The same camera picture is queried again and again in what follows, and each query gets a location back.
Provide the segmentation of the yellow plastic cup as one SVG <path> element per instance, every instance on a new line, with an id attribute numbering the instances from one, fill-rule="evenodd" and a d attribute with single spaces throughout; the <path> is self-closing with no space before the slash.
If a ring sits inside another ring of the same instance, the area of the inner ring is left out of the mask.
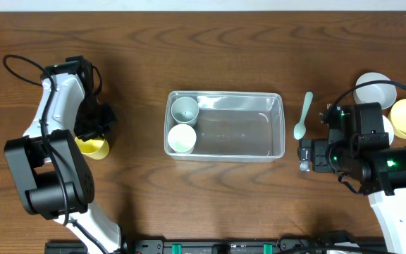
<path id="1" fill-rule="evenodd" d="M 92 159 L 104 159 L 110 152 L 109 143 L 103 138 L 90 139 L 87 141 L 75 138 L 75 142 L 81 153 Z"/>

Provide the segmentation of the white plastic bowl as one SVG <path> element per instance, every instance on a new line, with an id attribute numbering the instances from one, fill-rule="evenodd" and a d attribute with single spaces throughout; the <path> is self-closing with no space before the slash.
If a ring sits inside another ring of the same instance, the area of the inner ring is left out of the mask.
<path id="1" fill-rule="evenodd" d="M 383 115 L 383 126 L 384 131 L 388 133 L 389 145 L 393 143 L 395 132 L 392 123 L 390 120 Z"/>

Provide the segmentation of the cream white plastic cup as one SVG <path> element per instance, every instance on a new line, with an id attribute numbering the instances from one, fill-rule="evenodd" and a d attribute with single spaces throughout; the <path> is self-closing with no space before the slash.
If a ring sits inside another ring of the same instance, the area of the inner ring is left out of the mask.
<path id="1" fill-rule="evenodd" d="M 167 135 L 167 143 L 176 153 L 190 154 L 195 148 L 197 134 L 193 127 L 178 124 Z"/>

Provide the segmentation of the grey plastic cup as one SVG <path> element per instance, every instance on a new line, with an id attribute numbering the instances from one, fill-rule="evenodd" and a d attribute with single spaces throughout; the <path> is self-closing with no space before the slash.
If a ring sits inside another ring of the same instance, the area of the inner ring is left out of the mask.
<path id="1" fill-rule="evenodd" d="M 191 97 L 180 97 L 171 106 L 171 115 L 179 124 L 194 126 L 197 123 L 199 105 Z"/>

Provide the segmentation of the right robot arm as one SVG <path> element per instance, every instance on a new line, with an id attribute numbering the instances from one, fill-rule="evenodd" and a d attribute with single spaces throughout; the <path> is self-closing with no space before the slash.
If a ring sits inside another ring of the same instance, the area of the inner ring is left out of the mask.
<path id="1" fill-rule="evenodd" d="M 387 250 L 406 253 L 406 147 L 390 147 L 378 102 L 336 107 L 326 116 L 326 139 L 299 141 L 300 166 L 333 173 L 351 192 L 367 196 Z"/>

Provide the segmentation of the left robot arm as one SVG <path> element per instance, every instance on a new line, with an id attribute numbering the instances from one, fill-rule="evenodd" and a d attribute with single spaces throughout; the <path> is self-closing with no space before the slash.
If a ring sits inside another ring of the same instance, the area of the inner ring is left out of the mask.
<path id="1" fill-rule="evenodd" d="M 100 104 L 98 68 L 83 56 L 41 68 L 43 90 L 35 117 L 4 155 L 28 214 L 39 214 L 69 228 L 86 253 L 127 253 L 121 228 L 94 199 L 92 172 L 77 140 L 104 138 L 116 122 L 112 108 Z"/>

